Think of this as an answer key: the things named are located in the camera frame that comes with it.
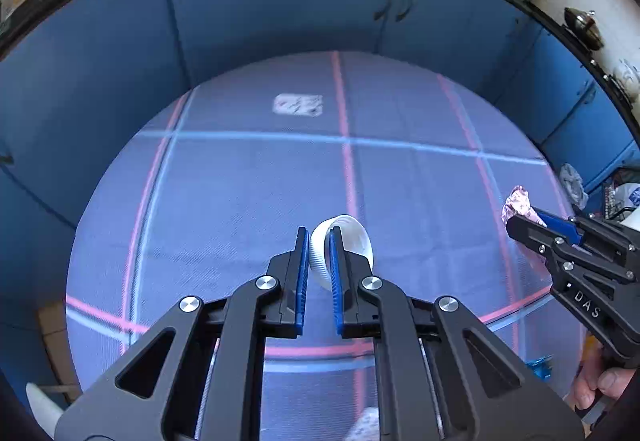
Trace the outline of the person's right hand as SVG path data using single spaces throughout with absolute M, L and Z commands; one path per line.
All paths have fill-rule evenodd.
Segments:
M 572 383 L 568 401 L 578 409 L 588 409 L 598 391 L 604 397 L 617 400 L 635 373 L 634 369 L 621 367 L 605 369 L 602 345 L 592 335 L 588 335 L 582 349 L 580 369 Z

